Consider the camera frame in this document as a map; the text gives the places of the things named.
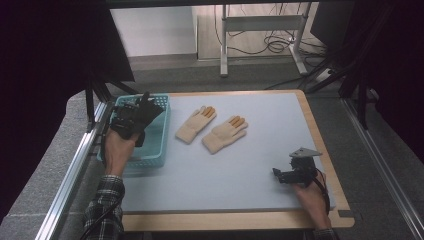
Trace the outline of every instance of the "glove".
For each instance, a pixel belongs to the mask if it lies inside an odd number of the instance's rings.
[[[214,127],[212,131],[202,139],[202,142],[211,154],[215,154],[222,148],[246,135],[246,131],[243,129],[247,128],[247,126],[248,124],[245,122],[244,118],[232,116],[221,125]]]
[[[150,93],[145,92],[141,100],[138,98],[135,104],[127,104],[125,107],[118,108],[117,117],[112,119],[110,126],[123,139],[130,139],[134,133],[139,133],[136,147],[143,146],[146,135],[144,129],[164,111],[154,103],[154,99],[149,101],[149,97]]]
[[[216,117],[215,108],[202,106],[196,110],[178,129],[175,136],[190,144],[196,135]]]

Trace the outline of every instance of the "white wall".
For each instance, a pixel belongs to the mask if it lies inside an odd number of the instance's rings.
[[[192,7],[111,10],[128,57],[196,53]]]

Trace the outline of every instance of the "basket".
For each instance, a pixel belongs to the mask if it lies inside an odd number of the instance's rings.
[[[121,96],[116,100],[115,106],[123,106],[124,103],[135,103],[137,98],[142,95]],[[152,94],[150,97],[155,99],[155,104],[159,105],[164,111],[156,117],[152,123],[144,130],[146,133],[143,146],[134,148],[133,155],[128,160],[126,171],[139,168],[156,168],[165,164],[166,144],[168,140],[168,127],[170,118],[169,96],[167,94]],[[100,151],[97,159],[101,160]]]

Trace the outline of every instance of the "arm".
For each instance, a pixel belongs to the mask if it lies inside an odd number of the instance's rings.
[[[324,185],[325,174],[318,174],[317,179],[322,185]],[[303,188],[298,184],[292,184],[292,186],[302,207],[314,223],[315,231],[313,233],[315,239],[338,240],[339,238],[337,234],[331,228],[331,221],[325,210],[325,201],[318,185],[315,182],[312,182],[306,188]]]
[[[84,230],[93,226],[109,208],[113,208],[113,211],[86,235],[86,239],[118,239],[123,234],[120,204],[125,194],[125,187],[121,177],[137,139],[138,134],[134,134],[129,140],[124,140],[113,130],[109,129],[107,132],[105,175],[100,180],[95,197],[85,210]]]

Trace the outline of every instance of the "beige glove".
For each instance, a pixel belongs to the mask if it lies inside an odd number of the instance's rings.
[[[240,116],[232,116],[230,119],[212,129],[202,142],[211,154],[215,154],[222,148],[234,143],[237,139],[246,135],[248,124]]]
[[[208,123],[216,117],[215,108],[202,106],[200,110],[194,113],[178,129],[175,136],[190,144],[193,139]]]

